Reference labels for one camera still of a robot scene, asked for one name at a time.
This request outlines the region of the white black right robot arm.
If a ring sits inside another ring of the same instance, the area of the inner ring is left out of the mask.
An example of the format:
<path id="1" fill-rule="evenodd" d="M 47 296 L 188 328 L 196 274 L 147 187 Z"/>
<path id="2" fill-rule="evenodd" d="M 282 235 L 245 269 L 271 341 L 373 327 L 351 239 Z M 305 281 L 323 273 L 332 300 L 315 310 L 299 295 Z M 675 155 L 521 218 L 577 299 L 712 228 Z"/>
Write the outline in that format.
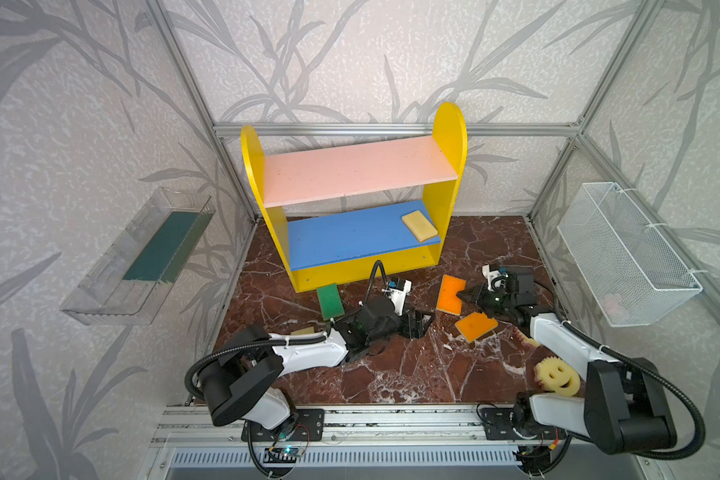
<path id="1" fill-rule="evenodd" d="M 488 280 L 456 292 L 554 354 L 534 368 L 538 390 L 517 395 L 514 429 L 533 435 L 555 429 L 609 455 L 676 461 L 696 454 L 707 429 L 691 398 L 649 360 L 626 356 L 574 327 L 557 303 L 539 304 L 540 285 L 527 269 L 498 267 Z"/>

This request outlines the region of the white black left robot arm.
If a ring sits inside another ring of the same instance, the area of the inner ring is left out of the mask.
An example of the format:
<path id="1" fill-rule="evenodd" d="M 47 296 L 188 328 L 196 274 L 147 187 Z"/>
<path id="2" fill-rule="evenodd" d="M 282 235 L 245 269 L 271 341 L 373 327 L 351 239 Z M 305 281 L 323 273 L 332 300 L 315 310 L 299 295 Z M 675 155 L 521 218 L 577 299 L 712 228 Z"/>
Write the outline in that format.
<path id="1" fill-rule="evenodd" d="M 392 300 L 377 296 L 314 334 L 271 334 L 253 324 L 190 366 L 184 386 L 206 404 L 215 426 L 243 419 L 276 430 L 294 416 L 288 397 L 274 387 L 278 379 L 360 360 L 393 337 L 422 338 L 434 319 L 412 307 L 397 312 Z"/>

